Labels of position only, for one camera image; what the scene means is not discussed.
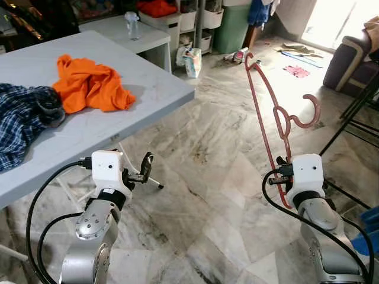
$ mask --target water bottle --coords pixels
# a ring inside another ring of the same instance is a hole
[[[138,40],[140,38],[137,25],[139,17],[135,12],[126,12],[124,17],[128,28],[129,38],[131,40]]]

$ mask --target orange cloth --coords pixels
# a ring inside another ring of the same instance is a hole
[[[171,15],[178,10],[175,5],[169,4],[165,0],[139,1],[137,3],[137,9],[153,18]]]
[[[85,107],[102,111],[129,109],[136,97],[121,85],[120,75],[112,68],[87,58],[71,59],[64,54],[58,58],[60,80],[53,85],[68,114]]]

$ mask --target plaid shirt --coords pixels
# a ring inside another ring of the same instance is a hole
[[[33,140],[64,118],[62,103],[53,88],[0,83],[0,172],[21,164]]]

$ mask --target marble floor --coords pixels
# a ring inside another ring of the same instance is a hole
[[[315,95],[322,106],[320,121],[306,130],[293,126],[293,154],[318,153],[336,131],[339,114],[352,98],[321,87],[326,68],[318,69],[275,52],[283,39],[257,42],[253,52],[277,94],[279,104],[302,121],[313,116],[301,97]],[[325,54],[325,64],[330,55]],[[298,79],[282,68],[302,66],[310,72]],[[261,193],[270,169],[243,65],[203,57],[198,79],[177,76],[196,86],[195,100],[125,139],[131,160],[140,164],[145,152],[155,154],[152,177],[162,190],[139,186],[122,211],[119,235],[111,252],[108,283],[132,284],[304,284],[316,283],[300,224],[279,212]],[[266,130],[276,156],[284,146],[272,116],[272,102],[255,71],[252,77]],[[360,119],[379,124],[378,115],[362,111]],[[371,206],[379,204],[379,152],[342,134],[323,155],[325,175]],[[63,177],[77,196],[94,187],[88,172],[75,169]],[[270,196],[280,201],[275,188]],[[328,189],[337,209],[357,221],[362,208]],[[25,219],[32,195],[0,213],[0,243],[25,252]],[[75,212],[57,183],[37,204],[31,232],[35,241],[53,218]],[[44,261],[58,280],[72,221],[54,226],[46,237]],[[346,227],[350,237],[356,231]],[[25,264],[0,256],[0,280],[38,283]]]

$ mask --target pink cloth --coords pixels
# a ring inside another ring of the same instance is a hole
[[[283,68],[284,70],[290,72],[292,75],[298,77],[298,78],[304,78],[309,75],[309,72],[307,70],[304,70],[301,67],[292,67],[292,66],[287,66],[286,68]]]

